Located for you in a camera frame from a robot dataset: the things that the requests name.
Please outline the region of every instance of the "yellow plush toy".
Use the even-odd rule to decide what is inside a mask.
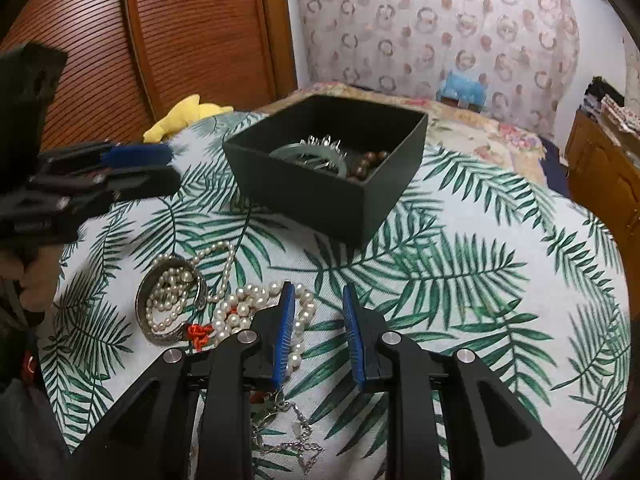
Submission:
[[[143,136],[144,142],[160,142],[164,136],[172,136],[200,119],[233,112],[232,106],[200,104],[198,94],[185,97],[171,111],[149,128]]]

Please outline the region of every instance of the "metal bolt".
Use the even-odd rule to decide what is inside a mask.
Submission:
[[[385,332],[382,335],[382,341],[388,345],[397,345],[402,341],[402,336],[398,332]]]
[[[253,343],[257,337],[253,330],[241,330],[238,332],[238,341],[244,344]]]
[[[166,363],[177,363],[180,359],[182,359],[182,352],[177,348],[169,348],[164,352],[164,354],[162,354],[162,358]]]
[[[62,211],[68,205],[69,205],[69,197],[68,196],[63,196],[60,200],[58,200],[58,203],[56,204],[56,208],[59,211]]]
[[[476,354],[474,354],[468,348],[462,348],[456,352],[456,357],[459,361],[469,364],[476,360]]]

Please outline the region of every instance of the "dark blue fabric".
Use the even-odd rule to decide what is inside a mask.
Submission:
[[[562,196],[569,196],[569,186],[566,181],[566,172],[562,164],[560,164],[560,151],[558,147],[550,140],[540,137],[543,146],[546,148],[546,157],[542,159],[542,171],[545,172],[546,184],[549,189],[560,193]]]

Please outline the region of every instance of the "palm leaf pattern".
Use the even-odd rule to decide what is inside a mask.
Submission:
[[[324,438],[331,454],[327,471],[311,476],[344,471],[354,460],[362,460],[363,478],[386,469],[386,396],[356,389],[346,349],[340,292],[354,282],[360,301],[381,312],[390,329],[439,352],[478,352],[552,434],[558,428],[551,412],[580,413],[564,450],[593,477],[617,428],[630,360],[619,254],[597,218],[578,208],[576,222],[566,212],[577,206],[549,190],[426,146],[416,177],[370,244],[351,250],[321,234],[293,232],[295,224],[241,196],[222,142],[260,118],[227,114],[187,128],[170,141],[182,171],[179,193],[114,205],[87,223],[84,241],[65,249],[55,332],[41,334],[40,355],[69,445],[129,386],[129,368],[143,369],[160,351],[132,337],[137,327],[129,324],[131,300],[119,295],[120,280],[137,283],[130,274],[141,277],[160,252],[188,256],[230,240],[238,248],[230,286],[287,278],[316,295],[304,361],[286,386],[319,430],[313,439]],[[556,227],[560,219],[568,220]],[[223,264],[219,255],[200,264],[209,286]],[[568,306],[545,304],[556,292]],[[208,322],[211,311],[190,316]],[[438,397],[431,402],[446,474]],[[289,440],[274,428],[262,431]],[[296,478],[286,454],[256,454],[256,477]]]

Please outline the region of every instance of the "open black box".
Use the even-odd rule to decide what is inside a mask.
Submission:
[[[252,202],[350,247],[364,248],[420,167],[427,125],[427,115],[404,108],[312,96],[250,126],[222,147],[240,191]],[[340,139],[349,166],[366,152],[390,155],[362,182],[269,156],[309,135]]]

